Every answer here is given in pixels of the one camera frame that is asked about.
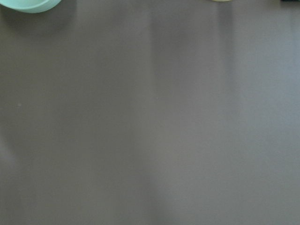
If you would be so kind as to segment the mint green bowl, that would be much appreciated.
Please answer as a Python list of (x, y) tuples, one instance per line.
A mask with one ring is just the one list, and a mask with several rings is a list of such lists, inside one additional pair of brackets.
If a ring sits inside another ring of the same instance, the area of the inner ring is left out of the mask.
[(41, 13), (57, 6), (61, 0), (0, 0), (7, 8), (24, 13)]

